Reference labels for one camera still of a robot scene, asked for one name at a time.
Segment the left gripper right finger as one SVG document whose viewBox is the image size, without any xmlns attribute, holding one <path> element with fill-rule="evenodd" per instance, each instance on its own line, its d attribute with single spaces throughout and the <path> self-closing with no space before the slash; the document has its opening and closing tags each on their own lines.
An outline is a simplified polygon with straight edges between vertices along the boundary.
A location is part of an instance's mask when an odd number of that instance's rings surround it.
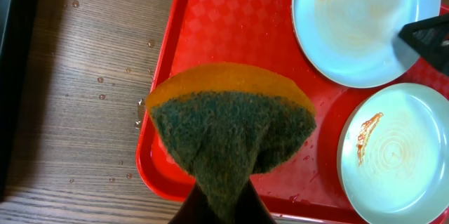
<svg viewBox="0 0 449 224">
<path fill-rule="evenodd" d="M 238 224 L 276 224 L 250 181 L 239 197 Z"/>
</svg>

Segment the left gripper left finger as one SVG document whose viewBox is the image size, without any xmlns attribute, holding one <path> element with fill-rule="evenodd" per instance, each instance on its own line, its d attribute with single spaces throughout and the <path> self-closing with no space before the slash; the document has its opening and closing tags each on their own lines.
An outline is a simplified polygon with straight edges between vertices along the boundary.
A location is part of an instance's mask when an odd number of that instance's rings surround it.
<svg viewBox="0 0 449 224">
<path fill-rule="evenodd" d="M 196 184 L 179 211 L 168 224 L 212 224 L 214 213 L 210 209 L 207 197 Z"/>
</svg>

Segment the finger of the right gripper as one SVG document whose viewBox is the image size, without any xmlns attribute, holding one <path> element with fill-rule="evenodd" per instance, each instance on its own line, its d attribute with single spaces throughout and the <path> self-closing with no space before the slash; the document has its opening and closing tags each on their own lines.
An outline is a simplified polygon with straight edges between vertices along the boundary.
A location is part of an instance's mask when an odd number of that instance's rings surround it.
<svg viewBox="0 0 449 224">
<path fill-rule="evenodd" d="M 448 76 L 448 14 L 404 25 L 398 36 L 435 70 Z"/>
</svg>

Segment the pale blue plate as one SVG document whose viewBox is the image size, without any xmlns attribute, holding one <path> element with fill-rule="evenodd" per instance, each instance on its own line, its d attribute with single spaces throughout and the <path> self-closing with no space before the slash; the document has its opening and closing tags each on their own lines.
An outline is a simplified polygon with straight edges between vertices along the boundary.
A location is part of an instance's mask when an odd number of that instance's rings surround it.
<svg viewBox="0 0 449 224">
<path fill-rule="evenodd" d="M 419 55 L 398 34 L 436 17 L 441 0 L 292 0 L 292 21 L 308 61 L 343 86 L 372 88 L 407 72 Z"/>
<path fill-rule="evenodd" d="M 448 99 L 421 84 L 388 86 L 349 116 L 340 184 L 368 223 L 431 223 L 448 208 Z"/>
</svg>

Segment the orange and green sponge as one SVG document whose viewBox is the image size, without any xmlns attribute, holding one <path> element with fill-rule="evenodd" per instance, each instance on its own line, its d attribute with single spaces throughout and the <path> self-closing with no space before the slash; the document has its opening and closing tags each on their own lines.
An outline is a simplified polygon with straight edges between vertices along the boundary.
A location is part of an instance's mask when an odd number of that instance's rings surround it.
<svg viewBox="0 0 449 224">
<path fill-rule="evenodd" d="M 294 81 L 231 62 L 176 74 L 146 106 L 168 154 L 224 223 L 236 222 L 250 177 L 287 162 L 316 128 L 315 107 Z"/>
</svg>

